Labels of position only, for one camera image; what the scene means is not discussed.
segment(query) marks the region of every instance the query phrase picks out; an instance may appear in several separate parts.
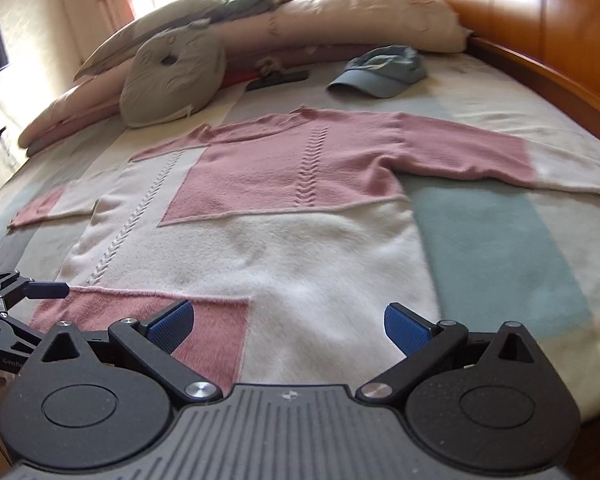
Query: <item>wooden headboard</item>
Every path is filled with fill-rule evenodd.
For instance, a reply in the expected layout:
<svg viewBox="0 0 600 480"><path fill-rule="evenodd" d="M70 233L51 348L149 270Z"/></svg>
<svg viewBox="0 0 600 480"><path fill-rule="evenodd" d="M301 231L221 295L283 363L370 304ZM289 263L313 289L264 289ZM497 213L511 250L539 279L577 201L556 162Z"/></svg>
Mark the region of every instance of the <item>wooden headboard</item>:
<svg viewBox="0 0 600 480"><path fill-rule="evenodd" d="M470 54L600 138L600 0L445 0L475 31Z"/></svg>

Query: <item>gray ribbed plate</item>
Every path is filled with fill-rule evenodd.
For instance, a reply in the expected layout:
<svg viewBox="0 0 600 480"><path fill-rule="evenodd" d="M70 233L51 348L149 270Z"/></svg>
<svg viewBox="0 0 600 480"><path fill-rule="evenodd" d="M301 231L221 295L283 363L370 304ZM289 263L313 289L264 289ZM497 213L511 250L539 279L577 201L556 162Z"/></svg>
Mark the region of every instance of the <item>gray ribbed plate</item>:
<svg viewBox="0 0 600 480"><path fill-rule="evenodd" d="M53 474L17 466L7 479L397 480L469 479L424 453L395 412L362 405L346 386L238 384L215 404L190 406L167 437L106 472ZM531 479L565 479L554 468Z"/></svg>

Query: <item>metal screw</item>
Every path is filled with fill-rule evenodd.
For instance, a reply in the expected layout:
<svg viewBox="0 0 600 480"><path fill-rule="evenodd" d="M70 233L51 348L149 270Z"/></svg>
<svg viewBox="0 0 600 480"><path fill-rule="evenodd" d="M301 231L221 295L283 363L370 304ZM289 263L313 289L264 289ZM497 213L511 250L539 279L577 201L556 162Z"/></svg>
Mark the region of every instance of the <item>metal screw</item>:
<svg viewBox="0 0 600 480"><path fill-rule="evenodd" d="M184 392L194 399L208 399L211 396L216 394L216 388L213 384L207 383L206 381L197 381L195 383L189 384Z"/></svg>
<svg viewBox="0 0 600 480"><path fill-rule="evenodd" d="M367 383L360 388L360 392L368 399L386 399L394 390L388 384Z"/></svg>

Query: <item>cable knit pattern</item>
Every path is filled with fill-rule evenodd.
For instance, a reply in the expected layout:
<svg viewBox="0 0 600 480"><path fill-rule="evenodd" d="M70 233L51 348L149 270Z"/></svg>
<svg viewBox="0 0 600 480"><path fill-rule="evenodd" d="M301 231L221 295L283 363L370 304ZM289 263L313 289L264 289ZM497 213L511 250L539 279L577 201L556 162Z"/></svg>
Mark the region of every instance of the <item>cable knit pattern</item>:
<svg viewBox="0 0 600 480"><path fill-rule="evenodd" d="M140 201L138 206L134 209L133 213L131 213L129 220L125 222L125 224L122 226L122 229L120 229L120 232L116 235L116 237L113 239L107 250L102 255L102 259L98 262L96 268L91 274L91 277L89 278L89 286L94 286L98 284L105 271L107 270L107 267L109 267L110 261L113 259L121 245L124 243L126 237L131 232L131 229L133 229L138 223L140 217L142 216L142 213L144 213L149 207L149 204L154 199L154 196L158 193L160 186L167 178L169 172L173 169L178 159L182 156L182 153L184 153L184 150L180 150L179 152L174 153L167 162L167 164L160 170L160 173L152 183L151 187L149 188L149 191L147 191L146 195L142 197L142 200Z"/></svg>
<svg viewBox="0 0 600 480"><path fill-rule="evenodd" d="M311 207L315 202L315 187L317 185L318 165L320 164L320 152L327 136L327 128L312 131L304 150L304 157L300 162L298 171L298 182L296 183L297 207Z"/></svg>

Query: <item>gray pillow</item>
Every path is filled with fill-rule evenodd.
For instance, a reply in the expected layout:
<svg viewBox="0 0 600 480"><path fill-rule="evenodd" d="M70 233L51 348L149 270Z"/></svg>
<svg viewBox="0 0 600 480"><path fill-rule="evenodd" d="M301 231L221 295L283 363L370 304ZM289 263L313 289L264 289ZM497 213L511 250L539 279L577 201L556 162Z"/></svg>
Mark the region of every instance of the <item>gray pillow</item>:
<svg viewBox="0 0 600 480"><path fill-rule="evenodd" d="M189 116L220 88L226 57L208 21L165 30L138 50L120 96L128 126L140 128Z"/></svg>
<svg viewBox="0 0 600 480"><path fill-rule="evenodd" d="M97 75L135 56L141 45L168 28L181 27L202 18L215 21L226 0L176 0L152 10L122 27L89 56L74 81L83 75Z"/></svg>

